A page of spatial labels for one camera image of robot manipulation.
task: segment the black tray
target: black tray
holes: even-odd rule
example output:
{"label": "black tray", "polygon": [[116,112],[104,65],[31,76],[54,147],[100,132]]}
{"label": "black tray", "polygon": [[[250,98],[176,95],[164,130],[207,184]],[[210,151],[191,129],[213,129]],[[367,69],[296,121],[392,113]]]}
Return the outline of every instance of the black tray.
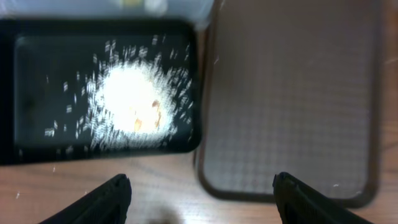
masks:
{"label": "black tray", "polygon": [[217,10],[196,168],[217,198],[273,202],[289,172],[346,207],[379,186],[380,1]]}
{"label": "black tray", "polygon": [[[4,118],[0,164],[188,152],[200,142],[196,40],[183,22],[0,21],[0,49]],[[98,79],[104,65],[116,63],[110,51],[119,52],[120,62],[157,63],[163,76],[173,72],[168,83],[175,88],[170,93],[175,134],[156,144],[91,146],[93,134],[84,128],[86,77]],[[69,105],[72,112],[66,113]]]}

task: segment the wooden table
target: wooden table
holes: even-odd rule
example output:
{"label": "wooden table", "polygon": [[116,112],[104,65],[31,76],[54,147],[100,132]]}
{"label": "wooden table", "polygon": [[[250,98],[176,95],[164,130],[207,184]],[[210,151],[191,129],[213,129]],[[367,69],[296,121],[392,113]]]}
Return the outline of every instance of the wooden table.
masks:
{"label": "wooden table", "polygon": [[[381,187],[354,212],[398,223],[398,13],[385,2]],[[193,153],[0,167],[0,223],[37,223],[118,173],[132,182],[126,223],[281,223],[275,205],[210,197],[195,178]]]}

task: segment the clear plastic container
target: clear plastic container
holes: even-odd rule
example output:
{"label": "clear plastic container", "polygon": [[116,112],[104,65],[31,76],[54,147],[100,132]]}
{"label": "clear plastic container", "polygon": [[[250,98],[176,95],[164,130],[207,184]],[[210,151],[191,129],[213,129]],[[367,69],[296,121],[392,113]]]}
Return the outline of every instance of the clear plastic container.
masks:
{"label": "clear plastic container", "polygon": [[183,19],[200,30],[210,23],[214,0],[0,0],[0,17]]}

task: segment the black object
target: black object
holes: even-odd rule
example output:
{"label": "black object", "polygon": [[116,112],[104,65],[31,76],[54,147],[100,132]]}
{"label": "black object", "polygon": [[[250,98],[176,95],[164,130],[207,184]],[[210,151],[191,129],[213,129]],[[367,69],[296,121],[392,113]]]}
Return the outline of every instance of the black object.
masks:
{"label": "black object", "polygon": [[281,172],[272,184],[283,224],[368,224],[294,176]]}
{"label": "black object", "polygon": [[203,92],[202,186],[273,202],[286,171],[344,207],[379,186],[381,2],[230,0]]}
{"label": "black object", "polygon": [[123,224],[130,202],[130,180],[118,174],[42,224]]}
{"label": "black object", "polygon": [[[158,40],[153,44],[155,35]],[[192,84],[186,95],[193,104],[189,107],[181,105],[176,97],[177,106],[183,109],[174,117],[178,130],[167,144],[156,148],[105,151],[97,146],[87,150],[91,142],[90,131],[82,132],[79,139],[75,138],[76,120],[84,116],[87,103],[75,106],[73,93],[64,93],[62,83],[68,82],[70,90],[82,88],[76,81],[76,72],[80,73],[81,80],[86,74],[91,76],[97,69],[93,65],[93,54],[98,61],[107,61],[109,55],[104,51],[107,41],[111,44],[116,41],[114,51],[120,55],[128,45],[135,47],[135,58],[141,49],[147,51],[148,61],[154,61],[157,54],[162,54],[160,64],[165,73],[179,67],[188,70]],[[200,142],[196,40],[192,28],[186,23],[148,20],[0,21],[0,49],[1,117],[6,118],[1,126],[4,147],[0,164],[188,152]],[[173,58],[169,57],[171,52],[174,53]],[[177,95],[186,84],[177,87]],[[73,111],[65,116],[67,105],[73,105]],[[190,117],[189,124],[179,120],[182,113]],[[52,127],[54,120],[58,122],[55,135],[53,138],[45,137],[45,128]],[[63,131],[64,124],[68,131]]]}

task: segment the brown tray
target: brown tray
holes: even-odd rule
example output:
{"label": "brown tray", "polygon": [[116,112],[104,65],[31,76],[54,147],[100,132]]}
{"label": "brown tray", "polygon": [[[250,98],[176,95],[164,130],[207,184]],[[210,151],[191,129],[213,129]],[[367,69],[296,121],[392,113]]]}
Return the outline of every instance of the brown tray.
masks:
{"label": "brown tray", "polygon": [[197,174],[212,195],[272,202],[285,171],[346,207],[376,194],[380,2],[217,6]]}

